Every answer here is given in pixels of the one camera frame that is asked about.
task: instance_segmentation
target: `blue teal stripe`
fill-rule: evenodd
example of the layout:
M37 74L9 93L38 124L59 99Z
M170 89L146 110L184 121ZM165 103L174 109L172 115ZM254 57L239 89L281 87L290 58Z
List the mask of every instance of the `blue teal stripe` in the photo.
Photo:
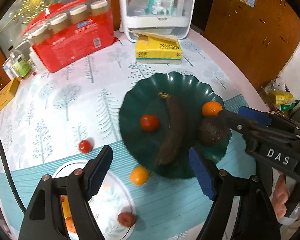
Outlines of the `blue teal stripe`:
M240 106L248 106L242 95L226 100L225 108L238 112ZM122 141L110 144L114 159L111 171L129 190L139 217L130 239L164 240L181 234L193 226L202 223L211 208L212 202L201 192L197 180L166 179L152 174L142 187L135 187L129 181L131 170L138 165L130 156ZM32 193L44 174L53 174L63 163L71 160L89 160L95 158L101 147L89 154L77 154L61 160L45 163L18 171L12 171L12 177L20 197L28 205ZM232 132L225 157L218 168L228 170L233 176L248 178L255 173L254 159L244 153L245 141L237 132ZM10 190L4 173L0 174L0 197L11 226L20 229L23 214Z

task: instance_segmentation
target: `red cherry tomato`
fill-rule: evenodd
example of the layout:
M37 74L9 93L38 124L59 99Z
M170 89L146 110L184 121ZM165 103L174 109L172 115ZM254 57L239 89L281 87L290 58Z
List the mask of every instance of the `red cherry tomato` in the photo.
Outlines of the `red cherry tomato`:
M141 128L147 132L153 132L158 130L160 126L160 120L153 114L145 114L140 119Z
M88 140L82 140L79 143L79 150L83 153L89 153L92 150L92 145Z

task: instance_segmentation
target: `yellow box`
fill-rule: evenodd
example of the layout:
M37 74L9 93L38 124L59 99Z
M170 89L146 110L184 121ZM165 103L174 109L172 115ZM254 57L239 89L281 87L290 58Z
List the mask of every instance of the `yellow box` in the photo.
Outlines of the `yellow box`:
M18 80L14 79L0 91L0 111L14 98L18 86Z
M136 42L137 63L181 63L182 50L176 36L147 32L133 33L139 36Z

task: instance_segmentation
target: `black cable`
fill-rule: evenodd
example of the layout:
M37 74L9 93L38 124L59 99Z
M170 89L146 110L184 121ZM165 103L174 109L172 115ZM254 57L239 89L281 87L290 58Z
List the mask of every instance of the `black cable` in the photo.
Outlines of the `black cable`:
M26 212L26 208L25 206L23 205L22 203L22 200L17 192L17 189L16 189L16 186L14 185L13 183L13 180L12 180L12 176L11 176L11 173L10 173L10 170L9 170L9 166L8 166L8 163L7 163L7 158L6 158L6 155L4 153L4 149L3 149L3 146L2 146L2 142L0 140L0 156L1 156L1 160L2 160L2 164L3 164L3 168L4 168L4 172L6 173L6 176L7 176L7 179L8 179L8 182L9 182L9 185L10 185L10 188L12 190L12 193L21 209L21 211L23 213Z

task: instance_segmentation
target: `human hand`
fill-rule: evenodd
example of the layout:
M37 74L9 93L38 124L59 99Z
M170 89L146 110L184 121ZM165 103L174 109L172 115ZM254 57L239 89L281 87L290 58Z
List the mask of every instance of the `human hand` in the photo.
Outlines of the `human hand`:
M274 194L271 201L277 219L284 217L285 213L287 212L285 203L288 200L289 192L286 186L285 179L286 176L284 174L281 174L279 176L278 181L275 184Z

